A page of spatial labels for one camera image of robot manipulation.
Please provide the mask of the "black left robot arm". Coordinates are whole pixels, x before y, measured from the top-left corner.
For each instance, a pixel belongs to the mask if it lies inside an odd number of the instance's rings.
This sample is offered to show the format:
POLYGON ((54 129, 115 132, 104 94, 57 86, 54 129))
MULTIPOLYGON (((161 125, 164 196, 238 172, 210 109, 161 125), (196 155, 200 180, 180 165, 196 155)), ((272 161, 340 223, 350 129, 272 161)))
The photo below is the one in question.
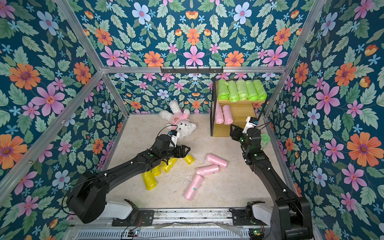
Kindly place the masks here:
POLYGON ((66 205, 84 224, 91 223, 105 210, 107 194, 115 187, 161 163, 168 164, 171 158, 184 158, 190 150, 186 145, 175 144, 169 135, 159 135, 149 149, 133 159, 96 174, 81 174, 69 192, 66 205))

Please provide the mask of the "green trash bag roll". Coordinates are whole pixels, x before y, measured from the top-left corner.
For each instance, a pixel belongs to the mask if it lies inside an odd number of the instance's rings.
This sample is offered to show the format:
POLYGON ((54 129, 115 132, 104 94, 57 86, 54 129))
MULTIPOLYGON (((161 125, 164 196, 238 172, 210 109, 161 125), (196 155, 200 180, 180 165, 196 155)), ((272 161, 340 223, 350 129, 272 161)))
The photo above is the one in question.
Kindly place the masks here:
POLYGON ((266 92, 266 90, 264 88, 263 83, 260 80, 254 80, 253 84, 254 84, 255 90, 256 90, 256 92, 258 94, 258 100, 259 101, 266 100, 268 95, 267 95, 267 92, 266 92))
POLYGON ((248 92, 248 100, 249 101, 257 101, 259 99, 259 95, 256 91, 256 88, 255 88, 253 82, 248 80, 245 83, 246 83, 246 88, 247 88, 247 92, 248 92))
POLYGON ((238 102, 240 100, 237 85, 235 81, 228 82, 228 90, 229 90, 229 101, 230 102, 238 102))
POLYGON ((249 94, 246 86, 246 81, 244 80, 238 80, 236 81, 237 91, 239 95, 240 101, 245 101, 248 99, 249 94))
POLYGON ((218 81, 218 98, 220 100, 227 100, 229 98, 228 82, 224 79, 218 81))

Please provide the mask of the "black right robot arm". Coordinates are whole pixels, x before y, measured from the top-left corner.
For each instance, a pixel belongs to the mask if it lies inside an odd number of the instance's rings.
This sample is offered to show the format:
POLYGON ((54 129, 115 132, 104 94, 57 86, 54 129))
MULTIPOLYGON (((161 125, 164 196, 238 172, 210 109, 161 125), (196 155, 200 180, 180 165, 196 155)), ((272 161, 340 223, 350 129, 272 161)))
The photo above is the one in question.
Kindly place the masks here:
POLYGON ((284 183, 274 170, 261 146, 261 131, 257 127, 230 126, 230 137, 240 143, 245 163, 262 181, 274 205, 269 220, 270 233, 276 240, 310 240, 314 237, 311 206, 284 183))

